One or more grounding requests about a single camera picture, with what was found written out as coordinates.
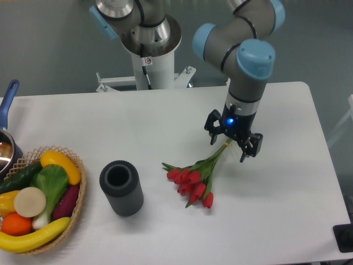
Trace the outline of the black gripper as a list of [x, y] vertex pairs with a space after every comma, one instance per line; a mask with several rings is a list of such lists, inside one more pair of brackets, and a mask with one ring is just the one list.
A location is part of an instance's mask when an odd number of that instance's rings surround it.
[[223, 128], [220, 125], [215, 126], [215, 122], [221, 121], [222, 118], [222, 125], [225, 126], [224, 134], [236, 141], [242, 149], [240, 163], [248, 157], [255, 157], [263, 141], [263, 134], [251, 132], [255, 115], [256, 112], [251, 115], [239, 115], [225, 105], [221, 116], [220, 112], [214, 109], [208, 115], [204, 126], [211, 138], [210, 145], [216, 142], [218, 135], [223, 134]]

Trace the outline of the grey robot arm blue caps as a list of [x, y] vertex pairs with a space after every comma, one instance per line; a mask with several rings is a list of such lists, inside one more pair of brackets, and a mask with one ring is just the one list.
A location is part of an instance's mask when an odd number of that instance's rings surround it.
[[[275, 50], [264, 39], [285, 20], [280, 1], [229, 1], [233, 21], [224, 27], [206, 23], [192, 39], [197, 56], [225, 74], [230, 84], [223, 111], [212, 111], [205, 129], [215, 142], [226, 135], [255, 157], [263, 136], [251, 131], [275, 62]], [[130, 53], [139, 90], [175, 87], [174, 52], [181, 42], [179, 23], [163, 1], [95, 1], [89, 10], [97, 28], [119, 38]]]

